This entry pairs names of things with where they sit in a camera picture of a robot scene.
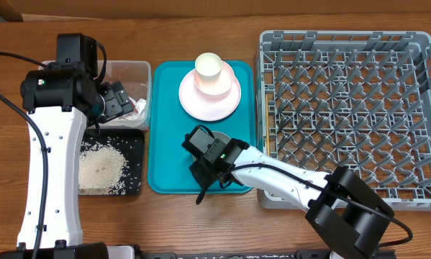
gray plastic basket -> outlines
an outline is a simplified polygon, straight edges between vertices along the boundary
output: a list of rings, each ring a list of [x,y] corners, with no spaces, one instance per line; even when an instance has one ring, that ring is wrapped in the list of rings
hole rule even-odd
[[[266,31],[256,66],[265,154],[315,171],[346,165],[393,209],[431,210],[431,36]],[[261,190],[258,200],[293,208]]]

clear plastic container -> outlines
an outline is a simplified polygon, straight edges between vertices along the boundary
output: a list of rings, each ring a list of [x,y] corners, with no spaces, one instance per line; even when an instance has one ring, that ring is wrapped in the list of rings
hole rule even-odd
[[[45,61],[44,64],[53,62],[53,60]],[[103,61],[99,60],[99,73]],[[101,128],[135,128],[140,130],[150,129],[150,108],[151,108],[151,67],[146,61],[128,61],[128,60],[108,60],[106,62],[106,73],[104,82],[121,81],[124,89],[130,98],[136,102],[144,100],[143,110],[140,115],[134,119],[116,118],[105,124],[101,124]]]

wooden table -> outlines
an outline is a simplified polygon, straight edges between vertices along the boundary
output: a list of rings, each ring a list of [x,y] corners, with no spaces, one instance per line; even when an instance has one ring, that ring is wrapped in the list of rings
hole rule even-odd
[[[429,14],[347,14],[221,19],[143,19],[0,24],[0,50],[36,60],[55,57],[59,33],[82,32],[102,42],[111,60],[146,60],[155,69],[167,60],[194,60],[211,51],[252,68],[258,38],[267,29],[422,30]],[[35,66],[0,57],[0,92],[19,106],[19,86]],[[325,248],[304,212],[263,209],[256,191],[207,196],[160,195],[146,182],[138,197],[81,197],[84,242],[139,244],[148,252],[274,252]],[[27,195],[29,139],[26,123],[0,102],[0,251],[15,248]],[[431,212],[397,212],[415,234],[396,247],[398,258],[431,258]],[[391,226],[384,240],[405,236]]]

black tray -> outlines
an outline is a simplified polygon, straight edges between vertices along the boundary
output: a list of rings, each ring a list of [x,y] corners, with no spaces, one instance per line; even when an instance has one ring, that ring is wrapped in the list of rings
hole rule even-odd
[[[93,130],[86,130],[83,136],[83,144],[81,152],[89,150],[96,143],[103,145],[111,144],[114,148],[120,151],[124,158],[128,161],[129,168],[123,169],[123,176],[120,181],[124,181],[124,190],[119,191],[119,194],[100,194],[100,196],[134,196],[138,195],[142,187],[142,162],[144,150],[145,136],[139,129],[102,129],[100,135],[94,133]]]

teal tray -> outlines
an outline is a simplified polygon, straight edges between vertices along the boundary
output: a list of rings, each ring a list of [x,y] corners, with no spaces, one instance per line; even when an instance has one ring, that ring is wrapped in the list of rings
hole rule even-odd
[[[203,122],[185,112],[178,99],[178,88],[183,77],[194,68],[194,61],[166,62],[156,68],[151,103],[150,153],[148,156],[148,183],[161,194],[198,194],[201,191],[189,166],[190,153],[181,147],[185,134],[203,124],[212,131],[256,146],[255,101],[253,73],[242,61],[227,61],[241,85],[239,106],[226,119]],[[239,194],[252,188],[232,184],[221,189],[218,183],[210,186],[208,194]]]

